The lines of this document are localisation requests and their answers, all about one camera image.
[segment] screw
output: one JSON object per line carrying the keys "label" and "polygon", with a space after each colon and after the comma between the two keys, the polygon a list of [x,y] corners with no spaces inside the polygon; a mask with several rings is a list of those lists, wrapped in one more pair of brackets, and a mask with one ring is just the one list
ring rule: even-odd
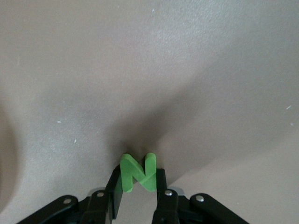
{"label": "screw", "polygon": [[99,192],[99,193],[97,194],[97,196],[98,196],[98,197],[103,197],[103,196],[104,196],[104,193],[103,193],[103,192]]}
{"label": "screw", "polygon": [[196,201],[198,201],[198,202],[203,202],[205,200],[205,198],[201,195],[196,195],[195,198],[196,198]]}
{"label": "screw", "polygon": [[167,196],[171,196],[171,195],[172,195],[172,191],[171,191],[171,190],[166,190],[166,191],[165,191],[165,194],[166,194]]}
{"label": "screw", "polygon": [[69,203],[71,203],[71,199],[70,199],[70,198],[66,198],[66,199],[64,200],[64,204],[69,204]]}

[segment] silver screw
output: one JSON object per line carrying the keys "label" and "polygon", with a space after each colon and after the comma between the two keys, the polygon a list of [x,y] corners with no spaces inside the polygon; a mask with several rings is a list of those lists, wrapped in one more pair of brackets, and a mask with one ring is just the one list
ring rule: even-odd
{"label": "silver screw", "polygon": [[198,201],[198,202],[203,202],[205,200],[205,198],[201,195],[196,195],[195,198],[196,198],[196,201]]}
{"label": "silver screw", "polygon": [[171,191],[171,190],[166,190],[166,191],[165,191],[165,194],[166,194],[167,196],[171,196],[171,195],[172,195],[172,191]]}
{"label": "silver screw", "polygon": [[104,193],[103,193],[103,192],[99,192],[99,193],[97,194],[97,196],[98,196],[98,197],[103,197],[103,196],[104,196]]}
{"label": "silver screw", "polygon": [[69,204],[69,203],[71,203],[71,199],[70,198],[67,198],[67,199],[64,200],[64,204]]}

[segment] green letter n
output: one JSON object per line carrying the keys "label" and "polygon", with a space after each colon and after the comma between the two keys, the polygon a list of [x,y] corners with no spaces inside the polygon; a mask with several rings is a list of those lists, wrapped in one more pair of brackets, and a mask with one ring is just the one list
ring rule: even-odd
{"label": "green letter n", "polygon": [[143,171],[142,166],[130,154],[122,155],[120,167],[122,190],[124,192],[131,192],[133,190],[133,178],[148,191],[155,191],[157,189],[155,154],[146,154],[145,171]]}

